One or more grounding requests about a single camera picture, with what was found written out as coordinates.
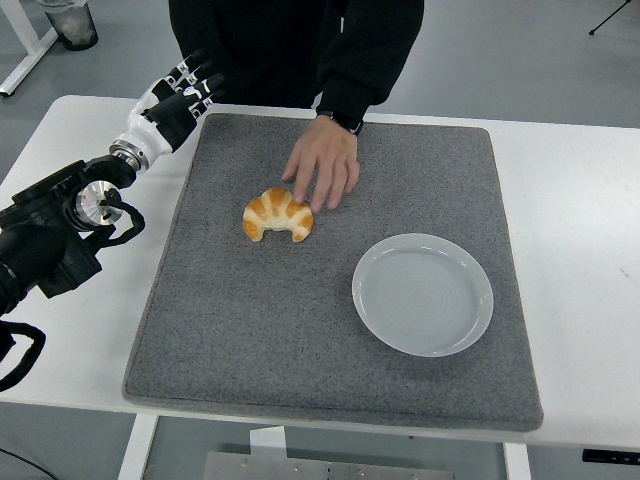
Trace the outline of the person's hand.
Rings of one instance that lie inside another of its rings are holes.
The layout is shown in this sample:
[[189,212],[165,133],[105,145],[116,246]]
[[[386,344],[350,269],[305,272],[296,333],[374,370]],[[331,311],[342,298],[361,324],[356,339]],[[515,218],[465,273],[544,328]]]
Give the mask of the person's hand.
[[282,180],[294,182],[294,199],[314,213],[333,210],[359,180],[358,138],[326,115],[318,115],[296,141]]

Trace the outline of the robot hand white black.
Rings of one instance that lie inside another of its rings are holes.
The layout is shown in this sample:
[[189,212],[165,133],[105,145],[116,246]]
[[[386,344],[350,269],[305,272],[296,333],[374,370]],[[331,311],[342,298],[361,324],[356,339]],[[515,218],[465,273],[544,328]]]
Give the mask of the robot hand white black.
[[156,80],[127,118],[127,130],[109,153],[144,171],[159,157],[176,152],[214,105],[224,76],[209,52],[199,49]]

